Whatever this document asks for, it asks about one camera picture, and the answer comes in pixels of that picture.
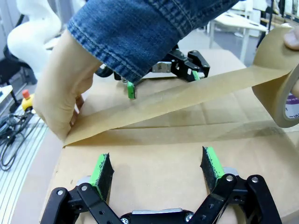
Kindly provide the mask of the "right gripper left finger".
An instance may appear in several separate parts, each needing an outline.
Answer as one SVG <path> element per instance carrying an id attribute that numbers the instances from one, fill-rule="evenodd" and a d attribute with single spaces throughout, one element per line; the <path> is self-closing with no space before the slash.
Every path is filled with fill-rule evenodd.
<path id="1" fill-rule="evenodd" d="M 87 182 L 70 191 L 63 187 L 52 190 L 40 223 L 74 224 L 80 213 L 89 212 L 98 224 L 121 224 L 107 205 L 113 173 L 109 154 L 101 154 Z"/>

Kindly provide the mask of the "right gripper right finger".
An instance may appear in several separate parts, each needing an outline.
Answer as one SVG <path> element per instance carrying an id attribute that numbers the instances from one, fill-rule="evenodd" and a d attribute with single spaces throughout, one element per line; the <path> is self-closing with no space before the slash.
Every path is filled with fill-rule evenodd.
<path id="1" fill-rule="evenodd" d="M 192 224 L 215 224 L 230 204 L 237 204 L 248 224 L 280 224 L 281 218 L 265 179 L 242 179 L 226 173 L 212 147 L 202 148 L 200 165 L 209 195 L 191 218 Z"/>

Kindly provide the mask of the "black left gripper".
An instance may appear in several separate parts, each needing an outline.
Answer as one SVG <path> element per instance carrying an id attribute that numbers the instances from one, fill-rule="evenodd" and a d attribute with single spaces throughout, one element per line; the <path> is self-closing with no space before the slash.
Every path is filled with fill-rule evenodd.
<path id="1" fill-rule="evenodd" d="M 152 75 L 152 73 L 171 73 L 182 80 L 193 82 L 207 78 L 209 70 L 210 65 L 197 50 L 189 51 L 187 56 L 185 56 L 179 50 L 178 45 L 175 45 L 161 61 L 152 66 L 143 79 L 168 77 L 165 75 Z M 134 84 L 124 77 L 121 77 L 116 72 L 114 72 L 114 78 L 126 85 L 128 98 L 135 99 Z"/>

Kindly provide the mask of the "person's right hand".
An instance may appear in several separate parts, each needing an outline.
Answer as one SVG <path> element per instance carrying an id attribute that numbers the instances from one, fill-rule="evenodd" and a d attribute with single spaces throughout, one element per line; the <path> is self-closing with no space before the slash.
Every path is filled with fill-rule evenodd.
<path id="1" fill-rule="evenodd" d="M 33 102 L 37 114 L 60 140 L 65 140 L 74 125 L 84 103 L 82 93 L 90 89 L 101 65 L 64 31 L 38 80 Z"/>

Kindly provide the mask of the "person's left hand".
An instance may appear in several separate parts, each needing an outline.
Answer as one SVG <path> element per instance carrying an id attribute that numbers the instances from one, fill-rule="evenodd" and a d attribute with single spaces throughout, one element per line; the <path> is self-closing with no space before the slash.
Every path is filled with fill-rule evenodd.
<path id="1" fill-rule="evenodd" d="M 284 36 L 285 45 L 292 50 L 299 50 L 299 27 L 295 27 Z M 299 98 L 299 81 L 292 88 L 292 94 Z"/>

